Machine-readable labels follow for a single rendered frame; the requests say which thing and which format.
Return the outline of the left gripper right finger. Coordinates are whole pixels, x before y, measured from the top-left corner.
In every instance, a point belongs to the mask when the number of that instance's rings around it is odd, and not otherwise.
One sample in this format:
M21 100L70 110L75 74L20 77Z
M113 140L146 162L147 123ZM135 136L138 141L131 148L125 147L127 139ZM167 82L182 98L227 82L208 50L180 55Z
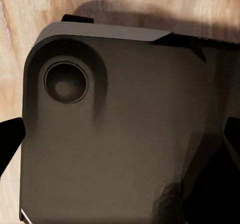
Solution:
M240 157L240 119L235 117L228 117L224 135Z

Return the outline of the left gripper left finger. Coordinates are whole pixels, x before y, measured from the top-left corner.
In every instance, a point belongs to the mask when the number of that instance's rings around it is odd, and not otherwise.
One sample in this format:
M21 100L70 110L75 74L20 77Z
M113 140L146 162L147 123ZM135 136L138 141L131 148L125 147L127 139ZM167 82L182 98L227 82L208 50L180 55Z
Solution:
M21 117L0 122L0 177L26 136Z

